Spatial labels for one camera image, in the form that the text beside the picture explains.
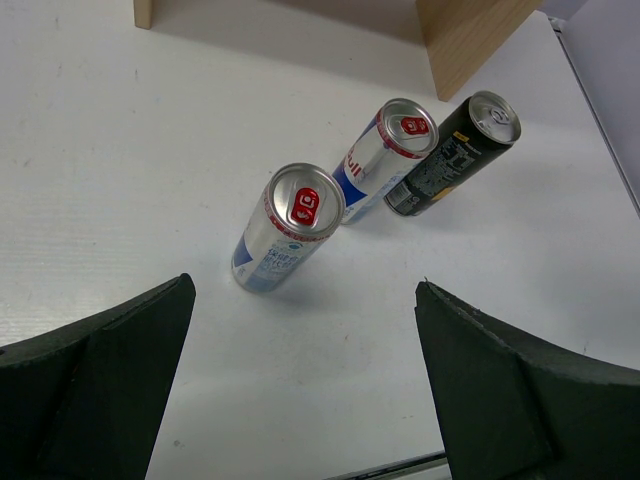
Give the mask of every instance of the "black can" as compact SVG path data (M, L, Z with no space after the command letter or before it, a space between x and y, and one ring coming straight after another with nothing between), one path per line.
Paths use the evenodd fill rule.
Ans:
M520 138L520 120L511 106L491 92L467 98L438 127L431 154L385 196L399 215L419 215L463 184Z

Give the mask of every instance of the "can lid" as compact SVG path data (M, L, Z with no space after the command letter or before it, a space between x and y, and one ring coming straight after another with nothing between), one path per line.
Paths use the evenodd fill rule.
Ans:
M520 138L520 119L504 98L480 91L469 99L469 116L478 129L494 142L511 145Z
M278 170L268 186L268 199L281 226L304 237L331 235L346 208L344 194L327 172L308 163Z
M438 144L436 122L412 100L389 100L380 109L380 117L391 141L413 155L426 157Z

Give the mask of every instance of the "white wall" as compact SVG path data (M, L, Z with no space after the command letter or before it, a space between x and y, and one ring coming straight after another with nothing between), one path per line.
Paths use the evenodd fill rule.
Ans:
M587 0L545 0L538 10L542 10L550 17L569 20Z
M636 198L640 196L638 19L638 0L589 0L563 29L574 67Z

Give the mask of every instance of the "red pull tab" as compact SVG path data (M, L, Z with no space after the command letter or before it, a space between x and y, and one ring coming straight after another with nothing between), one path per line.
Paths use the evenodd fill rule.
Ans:
M302 225L313 225L319 203L320 197L315 190L308 187L301 188L296 193L296 203L293 205L291 216Z
M424 118L420 117L404 117L400 121L400 125L405 133L409 135L423 135L429 133L429 125Z

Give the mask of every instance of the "can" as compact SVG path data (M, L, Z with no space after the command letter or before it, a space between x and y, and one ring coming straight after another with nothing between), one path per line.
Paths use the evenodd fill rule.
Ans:
M487 91L467 98L438 130L436 149L385 197L399 215L419 215L509 150L522 133L513 108Z
M294 163L262 192L231 259L236 281L252 292L276 288L340 225L344 195L324 170Z
M333 172L347 208L342 223L359 221L438 143L431 115L417 103L385 103Z

